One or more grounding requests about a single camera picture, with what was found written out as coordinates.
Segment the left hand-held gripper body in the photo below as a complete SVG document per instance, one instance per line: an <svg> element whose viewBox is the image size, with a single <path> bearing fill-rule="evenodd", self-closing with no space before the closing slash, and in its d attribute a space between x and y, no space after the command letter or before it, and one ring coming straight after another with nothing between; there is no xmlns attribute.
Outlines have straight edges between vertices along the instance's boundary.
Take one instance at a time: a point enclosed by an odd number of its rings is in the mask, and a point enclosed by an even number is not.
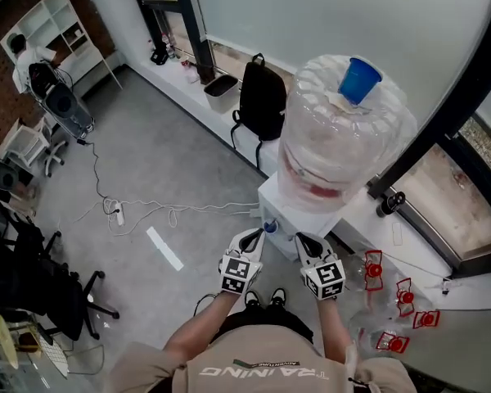
<svg viewBox="0 0 491 393"><path fill-rule="evenodd" d="M227 253L219 262L219 288L237 295L244 294L258 278L263 264L261 253Z"/></svg>

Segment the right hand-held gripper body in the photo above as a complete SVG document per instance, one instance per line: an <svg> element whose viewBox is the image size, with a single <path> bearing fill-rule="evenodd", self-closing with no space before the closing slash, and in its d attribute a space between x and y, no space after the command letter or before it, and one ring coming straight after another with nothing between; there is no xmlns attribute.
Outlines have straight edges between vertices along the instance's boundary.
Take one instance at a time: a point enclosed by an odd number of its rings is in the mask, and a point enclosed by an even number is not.
<svg viewBox="0 0 491 393"><path fill-rule="evenodd" d="M303 284L317 300L331 299L344 291L345 270L336 255L328 255L324 260L302 255L300 262Z"/></svg>

